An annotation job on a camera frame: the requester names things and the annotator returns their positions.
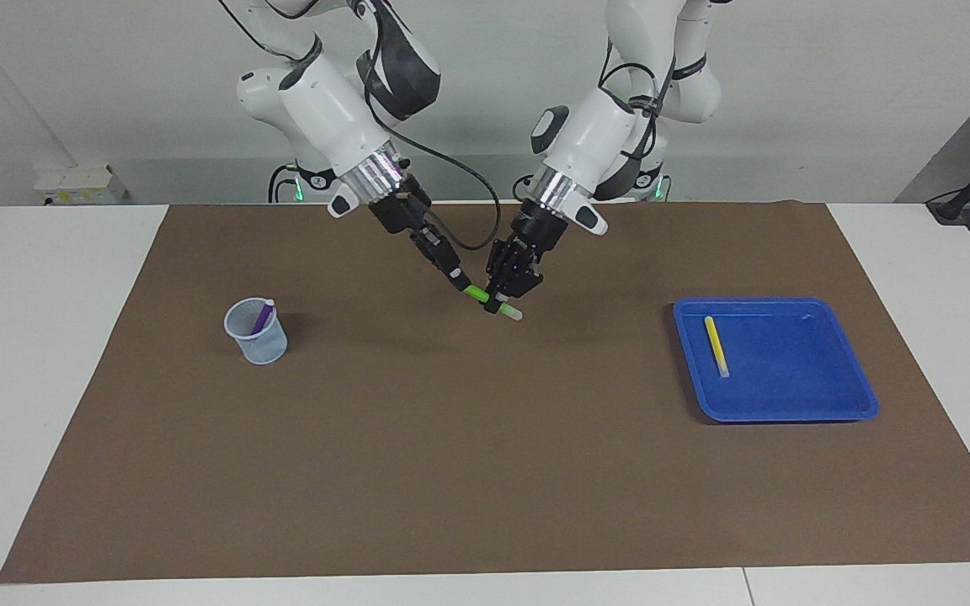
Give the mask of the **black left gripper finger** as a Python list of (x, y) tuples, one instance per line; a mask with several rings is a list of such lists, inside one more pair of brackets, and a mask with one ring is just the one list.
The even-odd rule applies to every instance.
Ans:
[[(542, 283), (543, 276), (536, 271), (536, 258), (532, 252), (512, 252), (509, 258), (509, 281), (502, 291), (488, 292), (490, 299), (504, 300), (520, 298)], [(493, 314), (495, 306), (489, 306)]]
[(509, 281), (509, 258), (512, 254), (512, 242), (495, 239), (488, 256), (488, 286), (486, 291), (502, 291)]

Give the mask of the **green highlighter pen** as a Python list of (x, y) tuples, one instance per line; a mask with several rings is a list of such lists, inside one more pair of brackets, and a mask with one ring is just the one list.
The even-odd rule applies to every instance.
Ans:
[(523, 313), (519, 310), (519, 308), (510, 306), (509, 303), (504, 302), (504, 300), (490, 299), (488, 292), (478, 288), (477, 286), (473, 286), (473, 284), (470, 284), (470, 286), (463, 289), (462, 293), (463, 295), (468, 295), (471, 299), (476, 300), (481, 304), (481, 306), (486, 307), (486, 311), (490, 310), (489, 306), (495, 306), (496, 310), (493, 310), (493, 314), (508, 317), (509, 319), (512, 319), (512, 321), (516, 322), (522, 321), (523, 319)]

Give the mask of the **brown table mat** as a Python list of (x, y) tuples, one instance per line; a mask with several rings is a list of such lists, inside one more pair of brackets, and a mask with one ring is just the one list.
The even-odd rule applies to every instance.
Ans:
[[(173, 207), (0, 582), (970, 561), (970, 453), (827, 207), (604, 214), (512, 322), (365, 212)], [(877, 417), (709, 421), (671, 319), (706, 295), (824, 300)]]

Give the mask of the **translucent plastic pen cup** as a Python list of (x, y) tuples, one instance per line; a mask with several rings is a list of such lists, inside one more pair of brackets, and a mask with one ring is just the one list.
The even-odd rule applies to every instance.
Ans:
[(288, 348), (288, 338), (280, 323), (277, 306), (265, 330), (259, 335), (250, 335), (259, 308), (266, 298), (246, 298), (228, 308), (223, 318), (224, 331), (240, 348), (240, 353), (250, 364), (266, 365), (284, 356)]

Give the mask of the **white power strip box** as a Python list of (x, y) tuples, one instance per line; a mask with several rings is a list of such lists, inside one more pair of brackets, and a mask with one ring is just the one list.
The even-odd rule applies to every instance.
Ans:
[(32, 189), (43, 205), (123, 205), (131, 199), (107, 164), (42, 170)]

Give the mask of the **blue plastic tray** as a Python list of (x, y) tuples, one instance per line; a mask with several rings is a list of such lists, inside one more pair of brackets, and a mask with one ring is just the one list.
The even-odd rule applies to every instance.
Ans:
[[(696, 401), (720, 423), (843, 423), (879, 402), (839, 319), (815, 298), (684, 298), (673, 307)], [(717, 374), (716, 319), (731, 375)]]

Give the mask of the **yellow highlighter pen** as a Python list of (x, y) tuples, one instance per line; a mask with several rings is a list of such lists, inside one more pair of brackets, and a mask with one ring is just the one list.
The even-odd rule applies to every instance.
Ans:
[(720, 377), (728, 377), (731, 375), (730, 367), (728, 367), (728, 360), (727, 356), (725, 356), (719, 329), (717, 329), (716, 319), (712, 316), (705, 316), (703, 322), (709, 343), (711, 343), (712, 356), (717, 367), (717, 374)]

